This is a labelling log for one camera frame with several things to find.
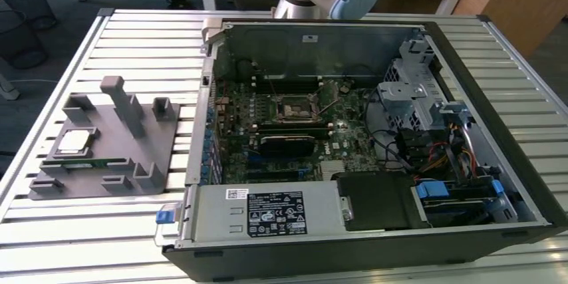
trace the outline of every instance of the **metal bracket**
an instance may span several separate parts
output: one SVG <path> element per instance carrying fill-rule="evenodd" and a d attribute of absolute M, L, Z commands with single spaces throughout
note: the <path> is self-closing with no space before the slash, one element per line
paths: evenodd
<path fill-rule="evenodd" d="M 470 109 L 464 102 L 436 103 L 432 105 L 430 113 L 439 125 L 443 125 L 444 118 L 447 118 L 448 121 L 463 126 L 471 118 Z"/>
<path fill-rule="evenodd" d="M 203 21 L 203 28 L 202 28 L 203 46 L 207 47 L 210 44 L 218 41 L 219 38 L 222 37 L 222 32 L 223 32 L 223 18 L 207 18 Z"/>

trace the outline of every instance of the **aluminum extrusion table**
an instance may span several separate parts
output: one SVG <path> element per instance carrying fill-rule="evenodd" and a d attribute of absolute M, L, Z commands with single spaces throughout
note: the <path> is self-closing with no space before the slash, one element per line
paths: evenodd
<path fill-rule="evenodd" d="M 0 182 L 0 283 L 192 283 L 155 246 L 155 213 L 180 201 L 198 98 L 202 25 L 207 17 L 268 13 L 102 11 Z M 476 17 L 370 15 L 436 21 L 495 109 L 568 211 L 568 109 L 491 22 Z M 71 93 L 99 93 L 106 75 L 127 80 L 142 103 L 168 96 L 182 114 L 167 193 L 158 196 L 32 201 L 28 185 L 52 147 Z M 444 79 L 459 96 L 451 79 Z M 166 229 L 166 240 L 175 235 Z M 568 283 L 568 233 L 510 247 L 474 263 L 407 267 L 247 283 Z"/>

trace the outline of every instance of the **floor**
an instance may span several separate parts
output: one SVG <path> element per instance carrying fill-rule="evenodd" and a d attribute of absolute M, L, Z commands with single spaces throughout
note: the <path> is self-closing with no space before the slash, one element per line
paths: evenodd
<path fill-rule="evenodd" d="M 0 60 L 0 71 L 10 80 L 58 80 L 62 77 L 99 8 L 167 9 L 171 6 L 168 0 L 88 0 L 83 3 L 78 0 L 48 0 L 48 2 L 60 21 L 52 30 L 39 33 L 50 52 L 50 60 L 42 66 L 24 71 L 12 69 Z M 271 6 L 267 4 L 275 2 L 276 0 L 242 0 L 242 5 L 251 10 L 268 10 Z M 190 0 L 190 3 L 182 3 L 180 6 L 184 9 L 203 8 L 199 0 Z M 0 10 L 6 8 L 6 4 L 0 2 Z M 227 0 L 220 0 L 219 8 L 231 10 L 235 5 Z M 568 23 L 560 23 L 530 62 L 564 102 L 568 102 L 567 52 Z M 0 152 L 18 151 L 55 87 L 55 83 L 36 81 L 15 82 L 14 85 L 22 93 L 20 99 L 7 102 L 0 98 Z M 0 156 L 0 176 L 8 168 L 10 161 L 11 157 Z"/>

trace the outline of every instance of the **warning label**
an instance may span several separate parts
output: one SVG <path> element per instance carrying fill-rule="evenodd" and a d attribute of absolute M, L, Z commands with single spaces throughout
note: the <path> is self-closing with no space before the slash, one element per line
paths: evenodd
<path fill-rule="evenodd" d="M 248 194 L 248 236 L 308 234 L 302 192 Z"/>

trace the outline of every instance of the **blue latch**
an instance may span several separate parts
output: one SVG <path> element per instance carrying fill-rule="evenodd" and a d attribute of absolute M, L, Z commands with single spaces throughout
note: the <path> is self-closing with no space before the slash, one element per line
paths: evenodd
<path fill-rule="evenodd" d="M 447 187 L 443 181 L 424 181 L 416 186 L 419 198 L 440 198 L 450 196 Z"/>
<path fill-rule="evenodd" d="M 174 224 L 176 214 L 174 211 L 158 211 L 156 212 L 156 224 Z"/>
<path fill-rule="evenodd" d="M 494 189 L 498 194 L 506 193 L 506 189 L 503 188 L 503 184 L 499 180 L 491 181 L 491 184 L 494 185 Z"/>

